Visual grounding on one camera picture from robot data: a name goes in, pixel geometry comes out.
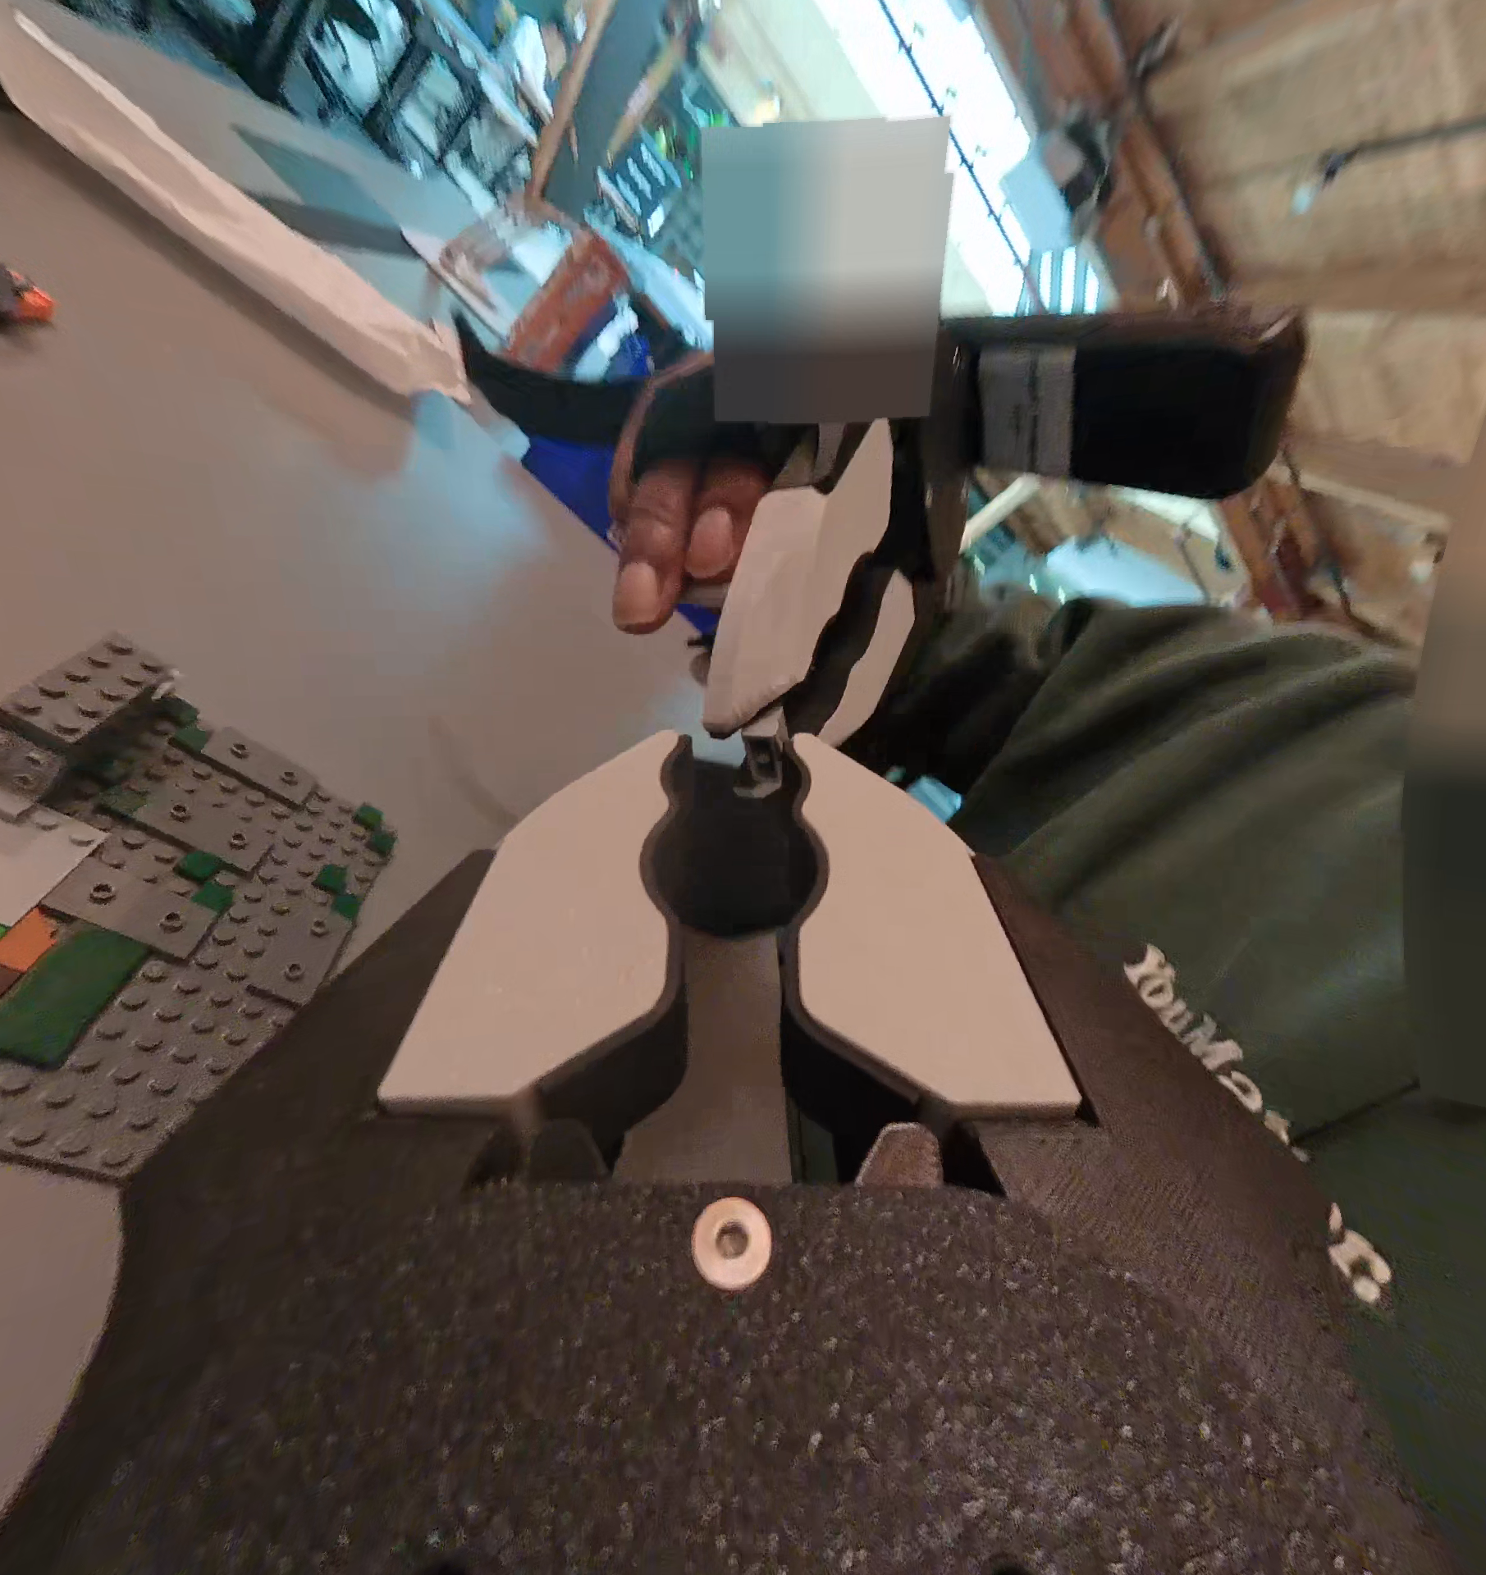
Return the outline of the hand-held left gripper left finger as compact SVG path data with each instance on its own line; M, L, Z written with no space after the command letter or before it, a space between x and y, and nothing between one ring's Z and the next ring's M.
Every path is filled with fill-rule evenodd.
M691 739L658 731L501 840L379 1084L389 1117L573 1123L608 1172L687 1073L687 985L656 852Z

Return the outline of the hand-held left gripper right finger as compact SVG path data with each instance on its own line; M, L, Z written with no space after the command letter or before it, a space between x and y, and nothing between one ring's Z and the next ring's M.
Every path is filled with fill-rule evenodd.
M967 844L814 735L790 760L814 879L779 941L781 1067L810 1174L854 1176L889 1127L947 1156L984 1125L1075 1121L1083 1090Z

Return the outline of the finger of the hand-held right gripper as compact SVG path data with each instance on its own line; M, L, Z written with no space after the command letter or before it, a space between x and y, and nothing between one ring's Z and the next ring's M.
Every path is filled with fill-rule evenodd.
M744 733L812 675L854 568L889 530L893 458L891 423L872 423L829 491L775 489L757 506L705 679L709 735Z
M872 632L854 654L848 677L829 718L808 731L827 747L845 747L879 710L916 627L910 580L891 572L879 598Z

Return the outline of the grey brick baseplate model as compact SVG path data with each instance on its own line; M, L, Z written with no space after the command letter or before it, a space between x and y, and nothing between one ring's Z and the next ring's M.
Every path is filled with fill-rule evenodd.
M398 836L111 632L0 698L0 1162L123 1187L321 993Z

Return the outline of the person's right hand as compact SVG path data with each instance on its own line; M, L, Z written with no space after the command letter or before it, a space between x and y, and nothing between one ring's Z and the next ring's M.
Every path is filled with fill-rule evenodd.
M656 632L689 594L726 586L775 479L767 462L726 452L618 462L610 489L616 627Z

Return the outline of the white printed paper bag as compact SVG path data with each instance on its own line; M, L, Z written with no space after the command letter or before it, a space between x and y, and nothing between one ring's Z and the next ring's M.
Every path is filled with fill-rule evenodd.
M36 128L144 213L402 400L470 404L455 330L418 322L340 256L175 142L16 4L0 4L0 87Z

